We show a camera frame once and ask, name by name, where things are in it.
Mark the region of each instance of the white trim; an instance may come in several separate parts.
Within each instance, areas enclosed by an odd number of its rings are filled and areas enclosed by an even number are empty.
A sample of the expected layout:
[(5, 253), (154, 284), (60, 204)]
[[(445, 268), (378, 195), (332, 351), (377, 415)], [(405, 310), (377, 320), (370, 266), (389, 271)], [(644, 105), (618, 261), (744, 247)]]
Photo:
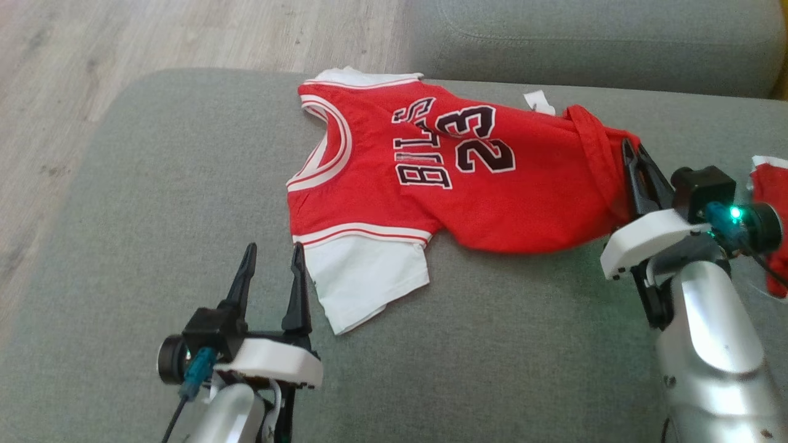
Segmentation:
[[(314, 170), (308, 170), (305, 167), (302, 169), (304, 173), (296, 174), (293, 178), (288, 180), (288, 192), (314, 188), (315, 186), (319, 186), (320, 184), (323, 184), (326, 181), (334, 178), (350, 161), (350, 153), (353, 146), (350, 125), (348, 124), (348, 121), (345, 120), (342, 113), (334, 105), (332, 105), (328, 100), (316, 95), (302, 95), (301, 100), (303, 102), (303, 108), (311, 114), (318, 115), (319, 117), (320, 115), (325, 115), (324, 113), (331, 114), (331, 116), (336, 121), (336, 126), (340, 131), (340, 147), (336, 153), (336, 157), (334, 157), (330, 162)], [(317, 161), (319, 164), (321, 160), (321, 158), (315, 155), (307, 162)]]
[(400, 84), (419, 81), (424, 74), (367, 74), (350, 66), (344, 69), (327, 69), (319, 73), (314, 79), (303, 84), (327, 84), (331, 86), (347, 87), (350, 89), (374, 89), (376, 87), (396, 86)]
[(326, 116), (325, 111), (319, 108), (314, 108), (312, 106), (301, 106), (301, 109), (305, 110), (309, 114), (314, 115), (315, 117), (323, 120), (324, 122), (328, 123), (329, 118)]
[(329, 146), (329, 134), (326, 133), (323, 136), (323, 140), (320, 140), (318, 146), (312, 151), (307, 162), (304, 164), (303, 169), (296, 175), (302, 175), (307, 171), (316, 171), (320, 166), (320, 161), (323, 159), (323, 155), (325, 155), (325, 149)]
[(767, 155), (754, 155), (753, 156), (753, 171), (763, 164), (772, 165), (778, 168), (788, 169), (788, 160), (783, 160), (777, 157), (768, 157)]
[(383, 241), (404, 241), (426, 244), (432, 234), (421, 229), (398, 228), (395, 226), (371, 225), (369, 223), (344, 223), (316, 233), (293, 236), (293, 243), (301, 242), (305, 248), (313, 248), (342, 236), (364, 236)]

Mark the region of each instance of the gray upholstery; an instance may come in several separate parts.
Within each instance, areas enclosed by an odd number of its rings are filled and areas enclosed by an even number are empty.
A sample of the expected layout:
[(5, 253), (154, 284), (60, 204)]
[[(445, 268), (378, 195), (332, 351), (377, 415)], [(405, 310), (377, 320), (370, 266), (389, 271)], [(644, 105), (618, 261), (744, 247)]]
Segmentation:
[(411, 71), (432, 78), (765, 97), (779, 0), (419, 0)]
[[(159, 441), (177, 396), (157, 379), (158, 346), (226, 294), (249, 241), (260, 252), (247, 319), (278, 327), (291, 282), (284, 183), (322, 136), (299, 110), (304, 78), (165, 71), (111, 106), (0, 353), (2, 441)], [(440, 84), (519, 107), (530, 89)], [(788, 103), (545, 90), (639, 134), (666, 171), (721, 158), (744, 180), (751, 154), (788, 156)], [(432, 283), (357, 330), (333, 336), (313, 300), (325, 385), (299, 394), (295, 441), (656, 441), (655, 334), (634, 284), (601, 277), (601, 248), (503, 256), (443, 233), (427, 249)], [(758, 293), (752, 263), (734, 272), (785, 387), (788, 307)], [(172, 441), (204, 408), (187, 407)]]

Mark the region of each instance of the cable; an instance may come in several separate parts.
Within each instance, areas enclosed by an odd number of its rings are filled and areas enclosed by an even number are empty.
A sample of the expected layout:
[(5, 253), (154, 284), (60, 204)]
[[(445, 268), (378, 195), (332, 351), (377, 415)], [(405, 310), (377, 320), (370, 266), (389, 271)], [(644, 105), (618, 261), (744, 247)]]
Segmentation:
[(760, 265), (760, 267), (764, 268), (766, 272), (769, 273), (779, 284), (783, 286), (786, 290), (788, 290), (788, 281), (785, 278), (782, 278), (782, 275), (777, 274), (775, 270), (773, 270), (769, 265), (760, 257), (760, 255), (753, 255), (753, 259), (756, 263)]
[(662, 438), (660, 438), (660, 443), (665, 443), (667, 441), (667, 427), (671, 425), (671, 417), (668, 416), (665, 419), (665, 423), (662, 424)]
[(162, 439), (162, 443), (167, 443), (167, 441), (169, 440), (169, 435), (173, 433), (173, 429), (175, 428), (175, 422), (178, 421), (178, 417), (180, 417), (180, 413), (184, 410), (184, 406), (186, 406), (187, 400), (188, 398), (185, 396), (180, 398), (178, 409), (175, 410), (175, 414), (173, 414), (172, 419), (170, 419), (169, 421), (169, 426), (167, 426), (167, 431), (164, 433), (164, 438)]
[(783, 288), (785, 288), (786, 291), (788, 291), (788, 281), (786, 281), (786, 279), (783, 278), (782, 275), (777, 274), (775, 272), (775, 270), (773, 270), (764, 261), (764, 259), (761, 258), (760, 255), (756, 254), (755, 251), (753, 251), (753, 249), (749, 246), (749, 242), (746, 240), (746, 238), (744, 238), (743, 236), (739, 236), (739, 238), (737, 240), (738, 240), (738, 243), (742, 246), (742, 249), (744, 249), (744, 252), (746, 252), (747, 255), (749, 255), (750, 257), (753, 257), (753, 260), (755, 260), (755, 262), (758, 263), (758, 265), (760, 267), (764, 268), (764, 270), (769, 275), (771, 275), (779, 284), (781, 284), (783, 286)]

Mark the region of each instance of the white sleeve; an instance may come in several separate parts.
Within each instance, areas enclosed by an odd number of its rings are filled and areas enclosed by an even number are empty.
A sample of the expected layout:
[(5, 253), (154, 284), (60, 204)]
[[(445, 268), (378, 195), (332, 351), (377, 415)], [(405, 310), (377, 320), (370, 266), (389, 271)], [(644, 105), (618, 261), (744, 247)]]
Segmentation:
[(424, 244), (360, 235), (304, 247), (307, 269), (336, 335), (429, 283)]

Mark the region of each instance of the red jersey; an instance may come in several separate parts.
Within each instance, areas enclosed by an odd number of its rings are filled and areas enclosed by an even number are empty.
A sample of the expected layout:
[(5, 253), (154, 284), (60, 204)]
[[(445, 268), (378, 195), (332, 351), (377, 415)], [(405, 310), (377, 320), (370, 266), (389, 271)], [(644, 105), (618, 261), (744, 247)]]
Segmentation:
[(581, 106), (553, 117), (418, 78), (330, 69), (299, 87), (327, 132), (288, 181), (290, 226), (337, 333), (426, 284), (422, 249), (442, 228), (469, 248), (540, 253), (629, 221), (621, 144), (636, 136)]

